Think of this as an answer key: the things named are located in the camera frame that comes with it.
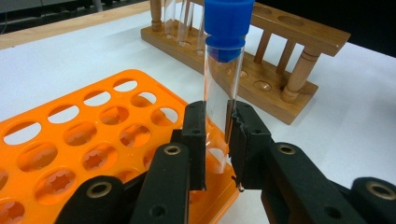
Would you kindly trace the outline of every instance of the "blue screw cap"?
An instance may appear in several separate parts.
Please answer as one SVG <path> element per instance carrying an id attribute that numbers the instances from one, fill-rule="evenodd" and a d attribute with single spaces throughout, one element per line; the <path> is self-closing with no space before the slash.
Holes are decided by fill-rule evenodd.
<path id="1" fill-rule="evenodd" d="M 240 49 L 245 46 L 243 36 L 248 33 L 253 4 L 254 0 L 205 0 L 205 31 L 209 34 L 206 44 L 217 49 L 215 58 L 219 62 L 227 63 L 239 57 Z"/>

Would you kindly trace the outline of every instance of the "glass test tube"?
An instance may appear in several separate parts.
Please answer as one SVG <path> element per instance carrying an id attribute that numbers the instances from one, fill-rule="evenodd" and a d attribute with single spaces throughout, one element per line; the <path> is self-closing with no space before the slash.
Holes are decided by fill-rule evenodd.
<path id="1" fill-rule="evenodd" d="M 192 3 L 191 0 L 183 0 L 177 30 L 177 42 L 181 46 L 189 44 L 187 42 L 187 36 L 191 28 L 193 11 L 194 3 Z"/>
<path id="2" fill-rule="evenodd" d="M 198 55 L 203 55 L 204 50 L 205 50 L 205 39 L 206 39 L 206 33 L 205 33 L 205 7 L 202 7 L 202 18 L 201 18 L 201 24 L 199 27 L 199 32 L 197 36 L 197 46 L 195 49 L 195 53 Z"/>
<path id="3" fill-rule="evenodd" d="M 163 14 L 166 38 L 172 38 L 175 35 L 175 10 L 176 0 L 165 0 Z"/>
<path id="4" fill-rule="evenodd" d="M 204 100 L 206 132 L 209 141 L 211 131 L 216 128 L 224 133 L 224 143 L 229 143 L 232 127 L 231 114 L 236 107 L 243 52 L 244 47 L 218 49 L 206 45 Z"/>

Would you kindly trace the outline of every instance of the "white table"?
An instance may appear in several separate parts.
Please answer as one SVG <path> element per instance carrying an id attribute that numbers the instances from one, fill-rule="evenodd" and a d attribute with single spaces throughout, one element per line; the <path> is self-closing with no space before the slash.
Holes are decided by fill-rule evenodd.
<path id="1" fill-rule="evenodd" d="M 0 120 L 129 68 L 188 103 L 202 100 L 204 77 L 143 41 L 140 29 L 149 25 L 145 12 L 0 50 Z M 251 27 L 246 51 L 254 54 L 260 37 Z M 284 43 L 272 38 L 265 58 L 275 63 Z M 320 56 L 309 80 L 319 89 L 291 125 L 256 108 L 274 140 L 300 147 L 345 187 L 361 176 L 396 184 L 396 59 L 347 43 L 334 58 Z M 220 223 L 267 223 L 260 194 L 242 193 Z"/>

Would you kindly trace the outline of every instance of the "orange test tube rack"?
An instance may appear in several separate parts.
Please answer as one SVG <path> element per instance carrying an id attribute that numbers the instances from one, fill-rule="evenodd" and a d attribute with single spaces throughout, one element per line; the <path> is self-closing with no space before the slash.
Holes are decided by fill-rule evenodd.
<path id="1" fill-rule="evenodd" d="M 84 181 L 146 172 L 186 105 L 131 69 L 0 122 L 0 223 L 53 223 Z M 190 223 L 216 222 L 236 199 L 232 167 L 210 169 L 219 166 L 206 153 L 207 191 L 191 191 Z"/>

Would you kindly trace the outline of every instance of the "dark background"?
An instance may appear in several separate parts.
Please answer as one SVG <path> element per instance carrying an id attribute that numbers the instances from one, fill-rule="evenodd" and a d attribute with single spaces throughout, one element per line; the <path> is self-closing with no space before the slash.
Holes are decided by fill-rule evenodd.
<path id="1" fill-rule="evenodd" d="M 102 0 L 104 10 L 145 0 Z M 396 0 L 256 0 L 351 34 L 348 42 L 396 58 Z M 9 32 L 96 12 L 92 0 L 9 12 Z M 32 18 L 12 22 L 21 18 Z M 0 15 L 2 31 L 5 15 Z"/>
<path id="2" fill-rule="evenodd" d="M 396 58 L 396 0 L 257 0 L 351 34 L 348 42 Z"/>

